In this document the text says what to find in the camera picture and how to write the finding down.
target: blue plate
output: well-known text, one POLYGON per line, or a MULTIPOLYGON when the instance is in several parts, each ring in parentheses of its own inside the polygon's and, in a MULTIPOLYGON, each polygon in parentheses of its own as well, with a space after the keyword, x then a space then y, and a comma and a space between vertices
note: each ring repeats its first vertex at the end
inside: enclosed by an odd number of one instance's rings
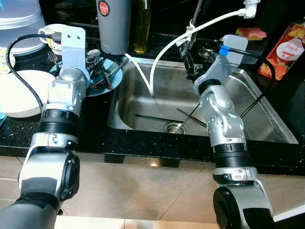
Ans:
MULTIPOLYGON (((105 69, 107 69, 112 63, 113 63, 113 61, 106 59, 105 62, 104 62, 105 69)), ((54 73, 55 71, 56 71, 56 66, 53 66, 50 70, 50 73, 54 73)), ((114 76, 112 76, 109 79, 109 81, 112 84, 113 89, 115 89, 117 86, 120 85, 120 83, 122 81, 122 78, 123 78, 123 72, 120 69, 114 76)), ((105 94, 105 93, 110 92, 110 91, 111 90, 108 90, 107 88, 102 88, 102 89, 97 89, 97 90, 91 89, 90 94, 87 95, 87 96, 88 97, 98 96, 98 95, 105 94)))

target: sink drain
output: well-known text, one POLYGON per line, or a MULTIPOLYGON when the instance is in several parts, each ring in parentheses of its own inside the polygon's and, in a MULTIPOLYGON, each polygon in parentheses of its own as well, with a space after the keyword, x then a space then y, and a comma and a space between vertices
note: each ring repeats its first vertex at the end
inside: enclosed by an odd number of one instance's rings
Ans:
POLYGON ((186 126, 184 125, 177 133, 176 131, 179 129, 181 123, 167 123, 164 126, 164 130, 170 134, 179 134, 185 135, 188 133, 186 126))

